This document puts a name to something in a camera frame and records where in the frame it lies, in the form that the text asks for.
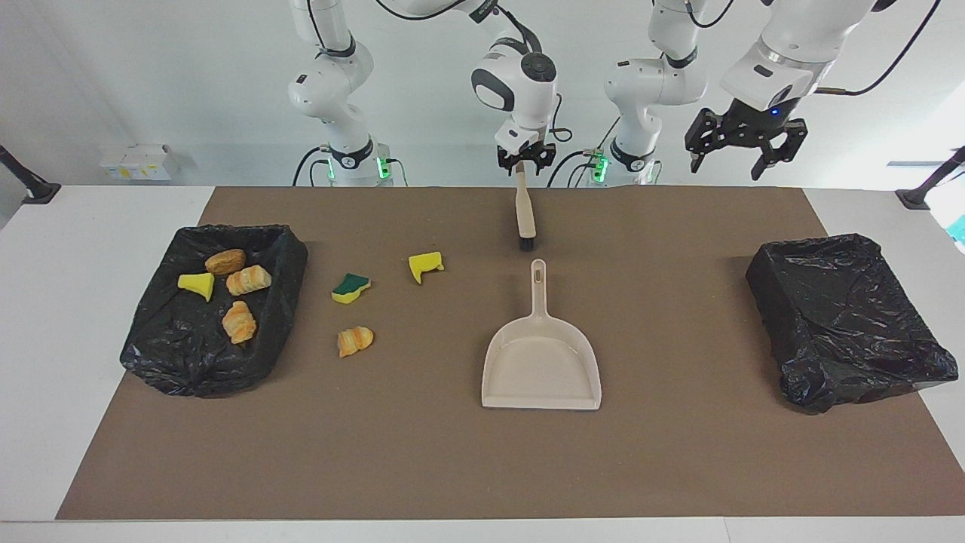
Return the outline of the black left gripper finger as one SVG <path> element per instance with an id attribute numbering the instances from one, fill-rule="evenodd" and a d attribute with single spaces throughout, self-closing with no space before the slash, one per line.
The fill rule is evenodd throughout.
<path id="1" fill-rule="evenodd" d="M 726 115 L 702 108 L 685 133 L 685 148 L 691 157 L 690 172 L 700 169 L 704 158 L 728 145 L 728 135 L 724 130 Z"/>
<path id="2" fill-rule="evenodd" d="M 761 179 L 763 172 L 773 165 L 792 161 L 808 133 L 809 128 L 804 119 L 792 119 L 776 130 L 759 133 L 757 144 L 761 149 L 761 157 L 752 166 L 752 181 Z M 783 143 L 774 147 L 771 142 L 777 137 L 783 137 Z"/>

